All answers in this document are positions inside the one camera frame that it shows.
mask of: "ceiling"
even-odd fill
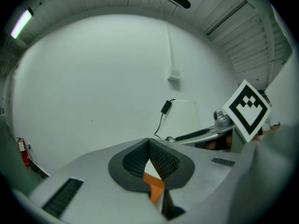
[[[292,49],[273,12],[264,12],[252,0],[189,0],[190,9],[161,0],[165,14],[195,26],[230,57],[239,83],[248,80],[265,89],[279,73]],[[53,24],[87,10],[101,7],[143,7],[162,12],[158,0],[24,0],[0,38],[0,75],[5,77],[20,56],[43,31]],[[22,11],[34,16],[17,39],[10,32]]]

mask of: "fluorescent light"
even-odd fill
[[[22,31],[22,29],[24,28],[24,26],[27,24],[27,22],[30,20],[31,17],[32,15],[29,10],[23,12],[22,16],[19,18],[16,25],[14,26],[13,31],[10,34],[14,39],[17,38],[17,36],[20,34],[20,32]]]

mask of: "fire extinguisher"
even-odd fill
[[[28,157],[28,153],[27,153],[27,150],[26,150],[24,139],[18,138],[17,145],[20,149],[22,159],[23,159],[23,162],[24,162],[25,166],[30,167],[31,166],[31,160]]]

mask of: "electrical box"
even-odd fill
[[[175,67],[170,67],[168,69],[168,72],[167,72],[167,79],[168,80],[175,80],[175,81],[179,81],[180,80],[180,70],[178,68],[175,68]]]

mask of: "fire extinguisher label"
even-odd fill
[[[25,151],[25,147],[23,145],[23,142],[18,142],[18,146],[21,152]]]

